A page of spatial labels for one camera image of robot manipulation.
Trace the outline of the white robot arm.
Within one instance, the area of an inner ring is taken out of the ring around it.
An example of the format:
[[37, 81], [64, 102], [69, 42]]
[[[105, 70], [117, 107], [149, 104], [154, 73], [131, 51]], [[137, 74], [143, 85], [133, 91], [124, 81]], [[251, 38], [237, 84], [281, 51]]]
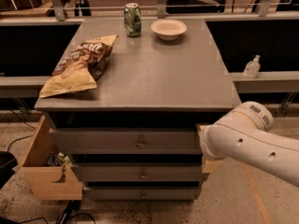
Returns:
[[245, 102], [199, 130], [210, 160], [241, 161], [299, 187], [299, 141], [272, 134], [273, 116], [263, 105]]

